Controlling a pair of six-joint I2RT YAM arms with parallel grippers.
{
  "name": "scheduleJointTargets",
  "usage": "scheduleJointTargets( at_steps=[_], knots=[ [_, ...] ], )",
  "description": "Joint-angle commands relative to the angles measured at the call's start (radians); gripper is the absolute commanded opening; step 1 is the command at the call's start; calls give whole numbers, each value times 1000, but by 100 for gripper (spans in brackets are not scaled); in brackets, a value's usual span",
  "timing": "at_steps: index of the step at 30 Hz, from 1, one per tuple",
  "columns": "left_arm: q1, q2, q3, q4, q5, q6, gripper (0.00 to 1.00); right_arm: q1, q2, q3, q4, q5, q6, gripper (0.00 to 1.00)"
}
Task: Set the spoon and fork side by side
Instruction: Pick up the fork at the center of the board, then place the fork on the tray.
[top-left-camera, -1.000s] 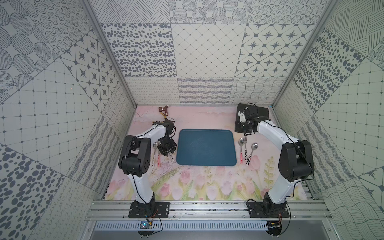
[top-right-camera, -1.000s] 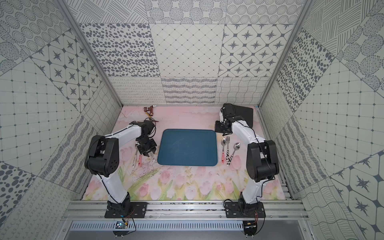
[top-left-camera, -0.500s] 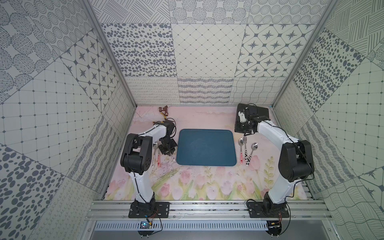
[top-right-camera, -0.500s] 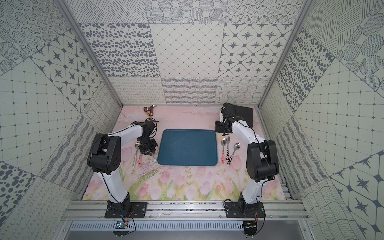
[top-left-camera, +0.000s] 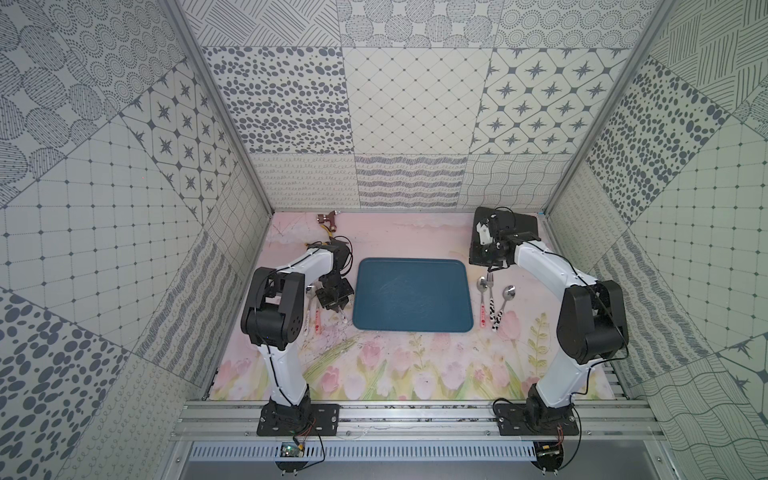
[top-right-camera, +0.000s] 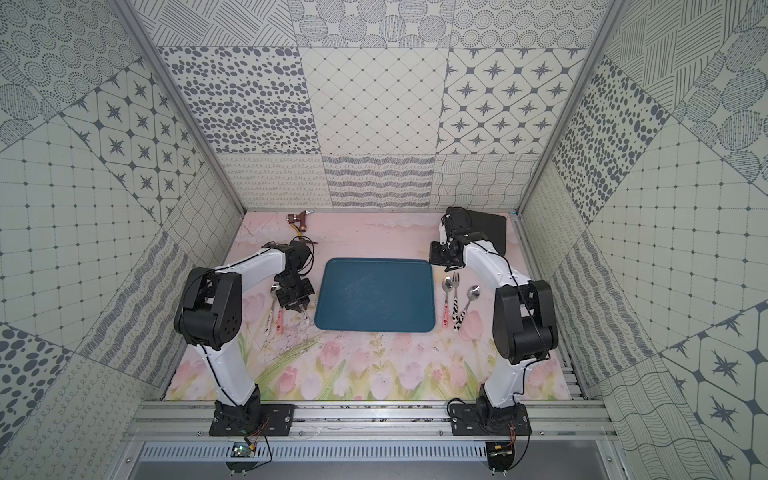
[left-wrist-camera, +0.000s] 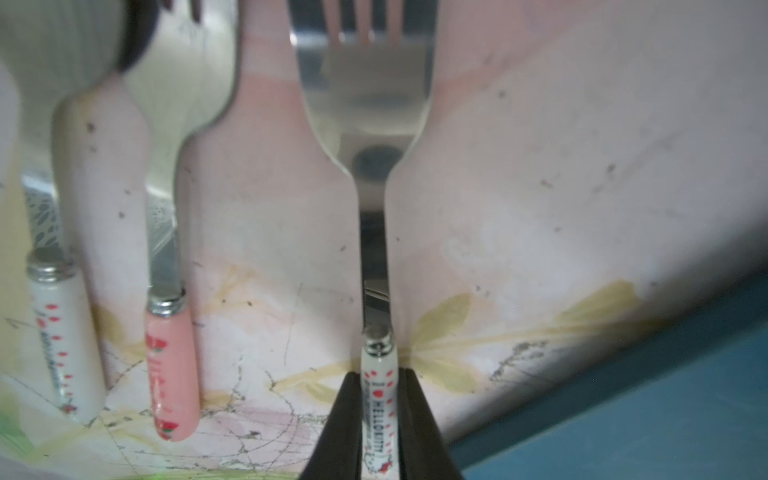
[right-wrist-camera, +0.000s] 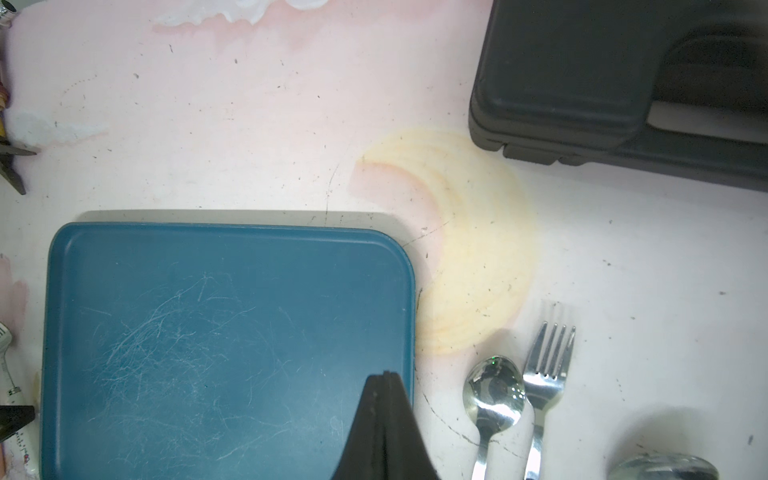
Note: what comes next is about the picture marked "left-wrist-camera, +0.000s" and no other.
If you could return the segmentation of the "pink handled fork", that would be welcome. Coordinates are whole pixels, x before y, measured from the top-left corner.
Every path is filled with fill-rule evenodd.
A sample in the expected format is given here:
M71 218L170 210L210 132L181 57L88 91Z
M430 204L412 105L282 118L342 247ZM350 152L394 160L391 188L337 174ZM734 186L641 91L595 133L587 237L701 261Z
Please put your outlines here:
M147 122L145 177L149 286L145 310L151 412L158 436L189 438L200 419L191 311L182 278L176 207L179 157L187 140L218 120L234 94L238 67L236 1L154 2L148 45L124 80Z

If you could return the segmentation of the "white handled fork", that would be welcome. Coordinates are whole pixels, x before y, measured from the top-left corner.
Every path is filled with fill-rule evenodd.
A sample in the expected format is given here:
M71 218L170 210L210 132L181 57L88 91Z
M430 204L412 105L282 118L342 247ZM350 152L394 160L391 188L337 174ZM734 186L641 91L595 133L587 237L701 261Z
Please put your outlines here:
M355 186L360 248L361 477L398 462L398 351L392 326L386 188L431 110L435 1L292 1L305 112Z

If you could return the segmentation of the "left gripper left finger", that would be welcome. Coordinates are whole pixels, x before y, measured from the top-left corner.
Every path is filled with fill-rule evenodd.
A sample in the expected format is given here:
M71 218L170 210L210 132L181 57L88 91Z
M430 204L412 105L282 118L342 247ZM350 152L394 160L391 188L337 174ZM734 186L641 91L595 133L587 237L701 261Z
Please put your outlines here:
M360 374L345 375L300 480L360 480L363 400Z

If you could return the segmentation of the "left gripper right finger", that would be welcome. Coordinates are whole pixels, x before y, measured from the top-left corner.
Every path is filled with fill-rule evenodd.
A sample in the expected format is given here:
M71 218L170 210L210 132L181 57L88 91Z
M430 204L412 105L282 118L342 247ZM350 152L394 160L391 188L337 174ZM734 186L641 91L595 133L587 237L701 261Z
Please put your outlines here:
M399 369L398 455L404 480L463 480L412 369Z

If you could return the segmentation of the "white handled spoon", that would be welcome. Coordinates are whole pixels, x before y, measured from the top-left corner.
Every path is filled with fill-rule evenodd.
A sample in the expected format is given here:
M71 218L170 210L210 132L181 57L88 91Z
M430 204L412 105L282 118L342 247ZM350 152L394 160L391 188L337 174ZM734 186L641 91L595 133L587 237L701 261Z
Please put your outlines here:
M60 108L124 66L152 10L141 1L4 1L1 60L19 93L17 141L32 247L30 307L55 391L69 419L91 424L107 387L85 277L57 186L54 132Z

